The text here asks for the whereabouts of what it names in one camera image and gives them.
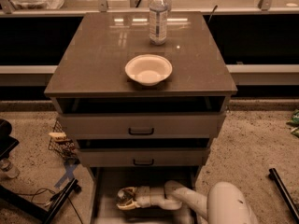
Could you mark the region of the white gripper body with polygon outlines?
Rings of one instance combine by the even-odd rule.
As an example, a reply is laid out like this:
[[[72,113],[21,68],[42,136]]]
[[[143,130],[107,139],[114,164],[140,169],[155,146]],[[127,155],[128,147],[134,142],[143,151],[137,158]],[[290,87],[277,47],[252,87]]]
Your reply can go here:
[[[135,204],[140,208],[148,208],[151,206],[164,207],[164,189],[151,188],[149,186],[141,186],[136,189]]]

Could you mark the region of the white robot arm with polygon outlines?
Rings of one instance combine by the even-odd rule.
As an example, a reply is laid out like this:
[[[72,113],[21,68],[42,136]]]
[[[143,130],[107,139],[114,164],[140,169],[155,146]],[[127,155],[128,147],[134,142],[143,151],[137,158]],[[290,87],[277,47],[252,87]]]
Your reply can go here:
[[[163,210],[179,210],[185,204],[208,224],[259,224],[243,193],[235,185],[218,182],[205,196],[175,180],[163,187],[122,188],[116,206],[122,211],[159,206]]]

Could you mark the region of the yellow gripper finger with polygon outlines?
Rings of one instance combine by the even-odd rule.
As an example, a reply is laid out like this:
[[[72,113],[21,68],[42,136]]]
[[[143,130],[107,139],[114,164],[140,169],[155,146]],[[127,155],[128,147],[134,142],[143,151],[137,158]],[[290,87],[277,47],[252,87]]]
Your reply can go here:
[[[124,194],[134,195],[136,193],[137,187],[127,187],[122,188],[118,191],[119,196],[123,196]]]
[[[122,211],[129,211],[139,208],[139,205],[135,202],[126,203],[126,204],[117,204],[117,207]]]

